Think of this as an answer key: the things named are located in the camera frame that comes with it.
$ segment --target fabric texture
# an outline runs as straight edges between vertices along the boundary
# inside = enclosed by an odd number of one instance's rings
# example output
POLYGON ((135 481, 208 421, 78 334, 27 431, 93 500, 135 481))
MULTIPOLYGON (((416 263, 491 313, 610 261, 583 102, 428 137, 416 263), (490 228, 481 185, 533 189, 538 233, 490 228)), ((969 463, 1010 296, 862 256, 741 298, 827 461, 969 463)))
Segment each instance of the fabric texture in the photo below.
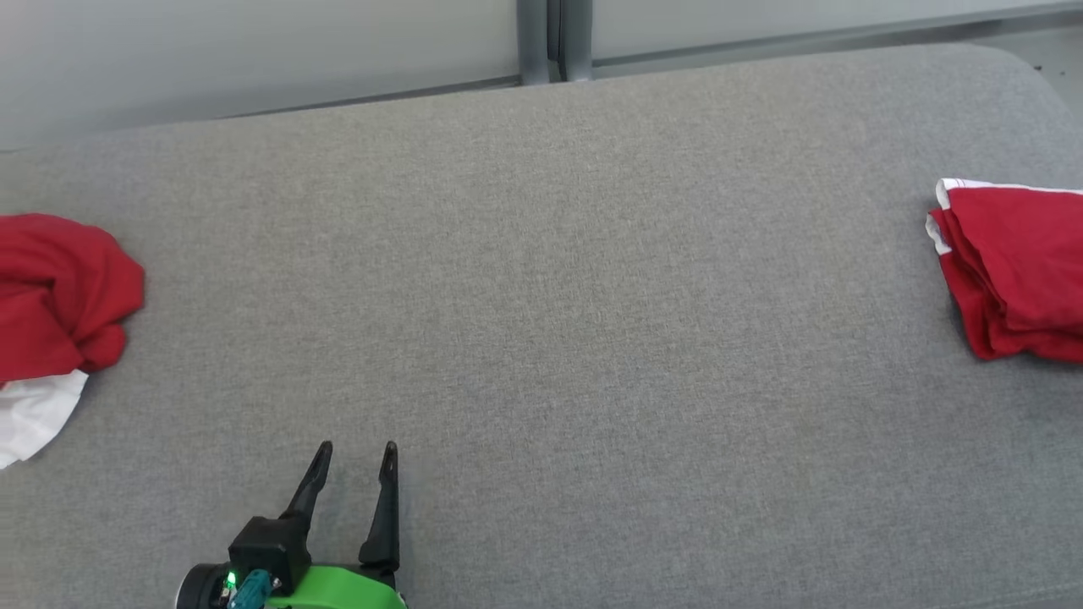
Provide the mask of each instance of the fabric texture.
POLYGON ((974 352, 1083 363, 1083 191, 945 179, 926 223, 974 352))
POLYGON ((26 461, 60 433, 79 402, 87 373, 13 380, 0 388, 0 469, 26 461))
POLYGON ((1033 68, 955 46, 0 157, 0 212, 148 276, 0 472, 0 605, 168 606, 329 439, 309 548, 356 557, 394 440, 412 607, 1078 607, 1083 375, 977 359, 914 229, 943 174, 1081 171, 1033 68))
POLYGON ((0 216, 0 385, 112 366, 142 304, 143 269, 105 231, 0 216))

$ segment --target folded red shirt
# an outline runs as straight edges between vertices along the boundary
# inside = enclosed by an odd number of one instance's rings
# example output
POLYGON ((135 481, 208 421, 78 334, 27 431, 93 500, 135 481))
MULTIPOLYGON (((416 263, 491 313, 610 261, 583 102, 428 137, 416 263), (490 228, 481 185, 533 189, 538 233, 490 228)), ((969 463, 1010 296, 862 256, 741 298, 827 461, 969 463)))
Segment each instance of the folded red shirt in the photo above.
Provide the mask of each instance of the folded red shirt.
POLYGON ((937 184, 926 230, 975 353, 1083 363, 1083 191, 937 184))
POLYGON ((143 268, 105 231, 0 217, 0 384, 115 364, 118 322, 142 306, 143 268))

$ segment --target gray upholstered bench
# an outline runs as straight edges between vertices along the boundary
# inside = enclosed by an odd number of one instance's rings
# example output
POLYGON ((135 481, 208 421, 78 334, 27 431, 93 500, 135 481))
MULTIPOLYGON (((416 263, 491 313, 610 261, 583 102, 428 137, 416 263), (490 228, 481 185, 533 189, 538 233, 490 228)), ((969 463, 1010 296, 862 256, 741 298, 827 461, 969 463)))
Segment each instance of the gray upholstered bench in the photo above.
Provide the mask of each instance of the gray upholstered bench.
POLYGON ((0 157, 0 212, 147 271, 0 472, 5 606, 166 607, 329 438, 313 555, 354 555, 396 440, 418 608, 1080 607, 1083 372, 971 355, 941 177, 1078 187, 1083 130, 950 46, 0 157))

